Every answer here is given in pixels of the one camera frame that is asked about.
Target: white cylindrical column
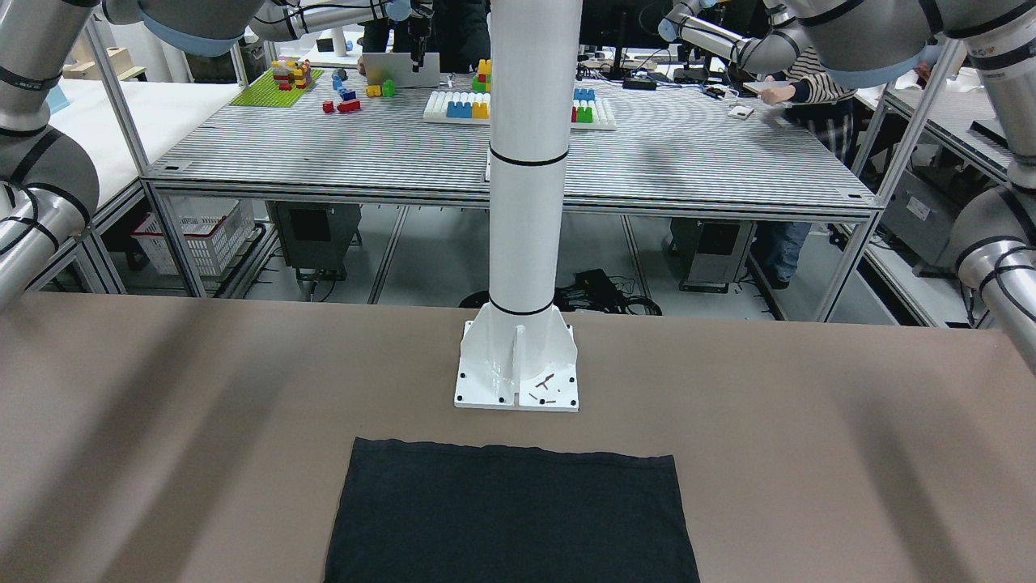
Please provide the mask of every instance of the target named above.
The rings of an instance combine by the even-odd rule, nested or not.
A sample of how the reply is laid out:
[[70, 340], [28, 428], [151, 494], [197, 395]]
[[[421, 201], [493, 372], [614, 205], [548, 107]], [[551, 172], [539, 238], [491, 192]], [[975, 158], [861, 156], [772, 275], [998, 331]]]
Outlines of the white cylindrical column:
[[501, 320], [526, 327], [534, 366], [545, 328], [536, 321], [554, 297], [581, 9], [580, 0], [493, 5], [489, 295]]
[[336, 55], [344, 57], [348, 53], [345, 49], [345, 31], [342, 30], [341, 26], [330, 29], [330, 41]]

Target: person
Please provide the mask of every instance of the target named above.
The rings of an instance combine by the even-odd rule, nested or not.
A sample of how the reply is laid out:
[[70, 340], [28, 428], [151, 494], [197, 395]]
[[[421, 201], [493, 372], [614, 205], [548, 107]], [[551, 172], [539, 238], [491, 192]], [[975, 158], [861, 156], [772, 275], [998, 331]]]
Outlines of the person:
[[[488, 0], [435, 0], [433, 9], [427, 50], [439, 54], [439, 70], [469, 72], [479, 66], [480, 59], [490, 58]], [[413, 38], [406, 22], [393, 23], [387, 19], [364, 23], [363, 51], [383, 53], [391, 29], [396, 31], [393, 52], [409, 53]], [[361, 75], [365, 75], [363, 57], [358, 67]]]
[[[846, 166], [856, 145], [853, 119], [853, 95], [856, 90], [835, 83], [810, 47], [783, 72], [768, 76], [767, 81], [786, 80], [784, 87], [766, 89], [759, 97], [768, 105], [796, 104], [784, 116], [805, 127]], [[806, 222], [766, 222], [756, 228], [755, 255], [767, 282], [774, 289], [784, 289], [799, 266], [799, 254], [812, 225]]]

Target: white mounting base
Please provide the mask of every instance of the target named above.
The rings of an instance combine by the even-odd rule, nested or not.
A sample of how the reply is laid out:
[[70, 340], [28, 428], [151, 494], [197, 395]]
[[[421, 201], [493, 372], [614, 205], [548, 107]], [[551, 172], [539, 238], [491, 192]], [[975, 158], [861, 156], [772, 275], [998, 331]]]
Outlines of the white mounting base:
[[[562, 320], [560, 312], [551, 309], [551, 315], [564, 326], [562, 334], [566, 334], [568, 343], [575, 346], [572, 327]], [[464, 324], [464, 336], [467, 337], [474, 325], [473, 321]], [[457, 372], [457, 388], [454, 391], [454, 406], [471, 409], [505, 409], [521, 411], [579, 411], [579, 383], [576, 378], [576, 366], [572, 362], [551, 363], [541, 374], [533, 379], [517, 383], [517, 388], [502, 388], [506, 382], [500, 382], [496, 369], [488, 363], [476, 360], [471, 362], [461, 354], [460, 368]]]

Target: white pole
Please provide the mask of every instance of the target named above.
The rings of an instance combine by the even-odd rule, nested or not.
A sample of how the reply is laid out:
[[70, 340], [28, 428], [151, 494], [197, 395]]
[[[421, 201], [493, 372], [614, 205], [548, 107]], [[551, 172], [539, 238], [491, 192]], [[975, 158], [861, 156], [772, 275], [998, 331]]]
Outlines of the white pole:
[[348, 51], [345, 50], [345, 31], [341, 26], [330, 29], [330, 41], [335, 48], [335, 54], [344, 57]]
[[578, 410], [576, 348], [552, 300], [581, 8], [493, 4], [491, 303], [461, 344], [458, 407]]

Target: silver laptop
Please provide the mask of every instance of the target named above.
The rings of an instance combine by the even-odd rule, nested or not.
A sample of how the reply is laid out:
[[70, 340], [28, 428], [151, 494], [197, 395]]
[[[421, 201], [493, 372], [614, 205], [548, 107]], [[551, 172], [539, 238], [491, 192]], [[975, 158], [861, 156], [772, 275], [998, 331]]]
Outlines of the silver laptop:
[[396, 87], [438, 87], [439, 54], [426, 53], [425, 66], [413, 72], [409, 53], [364, 53], [367, 82], [380, 85], [392, 79]]

